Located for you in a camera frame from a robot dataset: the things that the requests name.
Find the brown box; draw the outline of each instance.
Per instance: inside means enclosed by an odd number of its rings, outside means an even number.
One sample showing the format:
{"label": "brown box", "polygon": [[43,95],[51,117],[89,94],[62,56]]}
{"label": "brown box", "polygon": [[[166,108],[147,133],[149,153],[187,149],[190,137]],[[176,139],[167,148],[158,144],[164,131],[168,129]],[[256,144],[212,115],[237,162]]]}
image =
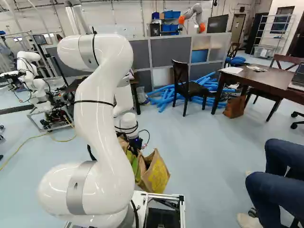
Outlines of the brown box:
{"label": "brown box", "polygon": [[165,19],[165,14],[164,13],[160,13],[160,19],[164,20]]}

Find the monitor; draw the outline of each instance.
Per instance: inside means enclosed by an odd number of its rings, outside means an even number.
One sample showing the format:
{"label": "monitor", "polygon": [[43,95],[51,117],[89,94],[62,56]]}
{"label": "monitor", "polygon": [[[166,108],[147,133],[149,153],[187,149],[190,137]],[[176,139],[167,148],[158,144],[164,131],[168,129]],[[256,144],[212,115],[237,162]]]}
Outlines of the monitor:
{"label": "monitor", "polygon": [[228,14],[208,18],[207,33],[226,32],[228,22]]}
{"label": "monitor", "polygon": [[47,44],[46,38],[44,35],[33,35],[34,40],[38,45]]}

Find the person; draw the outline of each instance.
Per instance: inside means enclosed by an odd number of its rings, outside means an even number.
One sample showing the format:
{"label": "person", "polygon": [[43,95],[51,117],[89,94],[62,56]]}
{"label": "person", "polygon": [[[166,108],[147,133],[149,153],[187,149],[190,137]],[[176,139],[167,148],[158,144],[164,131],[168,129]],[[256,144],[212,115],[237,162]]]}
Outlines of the person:
{"label": "person", "polygon": [[[238,214],[242,228],[281,228],[283,207],[304,221],[304,146],[279,139],[265,143],[266,171],[254,172],[246,178],[246,189],[258,218]],[[285,177],[290,167],[292,178]]]}

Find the doorway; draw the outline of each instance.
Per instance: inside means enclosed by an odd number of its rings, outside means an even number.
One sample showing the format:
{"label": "doorway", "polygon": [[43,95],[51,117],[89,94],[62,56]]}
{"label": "doorway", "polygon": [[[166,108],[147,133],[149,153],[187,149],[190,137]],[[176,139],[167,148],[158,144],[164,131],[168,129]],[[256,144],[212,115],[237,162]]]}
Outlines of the doorway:
{"label": "doorway", "polygon": [[304,57],[304,13],[302,14],[298,28],[294,34],[287,55],[303,58]]}
{"label": "doorway", "polygon": [[234,14],[232,27],[231,27],[231,42],[239,43],[241,38],[246,14]]}

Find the window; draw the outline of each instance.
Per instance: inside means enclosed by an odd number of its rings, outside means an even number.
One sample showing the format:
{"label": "window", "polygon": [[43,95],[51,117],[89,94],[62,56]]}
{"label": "window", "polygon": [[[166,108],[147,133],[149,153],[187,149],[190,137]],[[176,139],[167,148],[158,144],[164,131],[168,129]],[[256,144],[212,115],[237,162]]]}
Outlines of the window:
{"label": "window", "polygon": [[[288,6],[288,7],[279,7],[277,8],[277,15],[286,15],[286,14],[292,14],[294,11],[294,6]],[[274,23],[272,25],[270,33],[273,34],[285,34],[285,31],[288,28],[288,24],[290,21],[291,16],[280,16],[275,17]]]}

